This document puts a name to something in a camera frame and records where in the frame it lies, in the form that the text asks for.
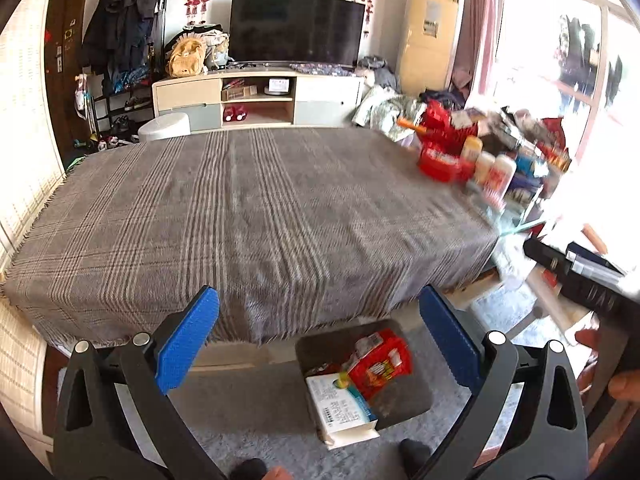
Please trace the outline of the person's right hand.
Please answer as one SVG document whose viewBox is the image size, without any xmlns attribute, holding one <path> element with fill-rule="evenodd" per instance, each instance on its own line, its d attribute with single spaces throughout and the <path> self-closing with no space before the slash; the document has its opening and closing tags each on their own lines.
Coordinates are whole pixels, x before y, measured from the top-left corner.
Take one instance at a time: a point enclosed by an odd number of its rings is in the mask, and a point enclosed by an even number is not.
<svg viewBox="0 0 640 480">
<path fill-rule="evenodd" d="M 589 472 L 593 474 L 623 439 L 627 428 L 639 411 L 639 370 L 618 370 L 614 358 L 624 353 L 628 336 L 618 328 L 585 328 L 575 333 L 578 344 L 588 347 L 592 356 L 577 378 L 585 411 L 591 412 L 605 393 L 624 410 L 597 432 L 597 441 L 590 444 Z"/>
</svg>

